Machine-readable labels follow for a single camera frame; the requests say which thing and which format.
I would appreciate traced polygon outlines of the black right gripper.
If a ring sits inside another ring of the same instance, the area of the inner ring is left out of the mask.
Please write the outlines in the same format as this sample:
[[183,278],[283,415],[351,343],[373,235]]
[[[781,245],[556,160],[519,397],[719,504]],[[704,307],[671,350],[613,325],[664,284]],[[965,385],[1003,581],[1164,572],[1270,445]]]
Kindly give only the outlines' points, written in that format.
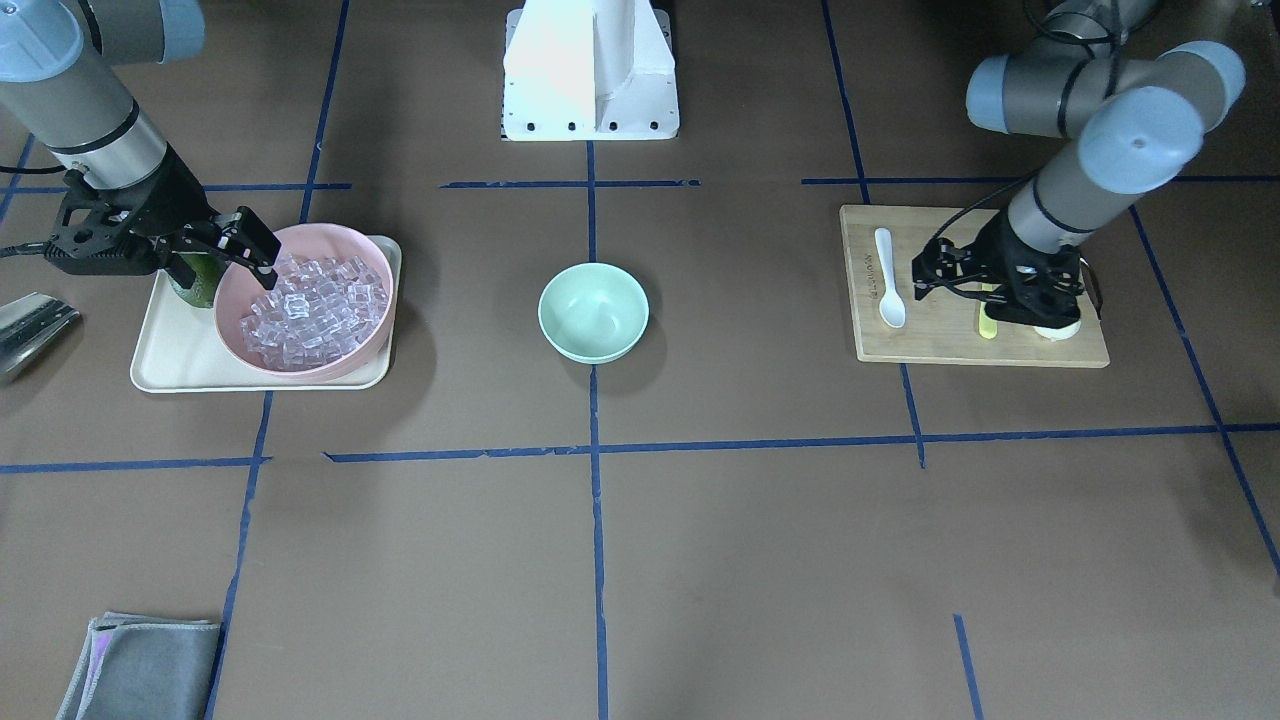
[[150,275],[174,268],[187,252],[196,286],[214,291],[232,264],[264,290],[278,282],[280,240],[250,208],[218,215],[204,187],[174,149],[143,179],[96,190],[84,173],[67,170],[68,187],[44,259],[72,275]]

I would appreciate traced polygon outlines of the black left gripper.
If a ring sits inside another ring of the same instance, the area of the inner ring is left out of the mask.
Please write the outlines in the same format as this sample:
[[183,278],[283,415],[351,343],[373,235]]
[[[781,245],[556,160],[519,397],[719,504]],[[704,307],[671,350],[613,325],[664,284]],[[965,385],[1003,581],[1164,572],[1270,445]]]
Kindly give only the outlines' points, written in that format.
[[996,322],[1065,328],[1082,319],[1082,252],[1062,246],[1042,252],[1024,243],[1005,211],[997,213],[975,240],[956,246],[937,232],[911,260],[914,299],[947,290],[984,304]]

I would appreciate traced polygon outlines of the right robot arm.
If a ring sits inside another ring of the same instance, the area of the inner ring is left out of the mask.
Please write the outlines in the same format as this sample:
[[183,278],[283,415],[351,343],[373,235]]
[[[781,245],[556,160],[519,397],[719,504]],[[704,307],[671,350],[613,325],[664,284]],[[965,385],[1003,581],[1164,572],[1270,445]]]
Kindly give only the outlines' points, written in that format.
[[5,1],[3,106],[59,161],[67,192],[47,240],[14,247],[69,275],[165,273],[215,287],[229,264],[276,284],[282,245],[248,208],[221,214],[116,76],[198,54],[197,1]]

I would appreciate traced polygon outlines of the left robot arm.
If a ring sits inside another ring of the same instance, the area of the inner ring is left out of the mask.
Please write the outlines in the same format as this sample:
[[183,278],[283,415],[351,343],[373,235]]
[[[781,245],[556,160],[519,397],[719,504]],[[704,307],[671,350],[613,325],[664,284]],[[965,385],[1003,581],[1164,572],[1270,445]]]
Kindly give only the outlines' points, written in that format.
[[1065,1],[1033,19],[1019,54],[986,58],[966,114],[1001,135],[1062,138],[1043,167],[964,246],[937,229],[911,263],[915,300],[943,290],[1004,323],[1061,329],[1079,322],[1082,245],[1180,174],[1245,87],[1225,44],[1197,40],[1152,60],[1124,47],[1155,1]]

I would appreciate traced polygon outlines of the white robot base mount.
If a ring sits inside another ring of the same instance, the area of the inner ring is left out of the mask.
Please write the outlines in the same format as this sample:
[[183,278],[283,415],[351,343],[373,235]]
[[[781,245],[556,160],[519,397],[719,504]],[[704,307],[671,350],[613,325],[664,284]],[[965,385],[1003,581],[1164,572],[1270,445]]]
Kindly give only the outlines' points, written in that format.
[[506,17],[515,142],[666,141],[681,127],[668,1],[526,1]]

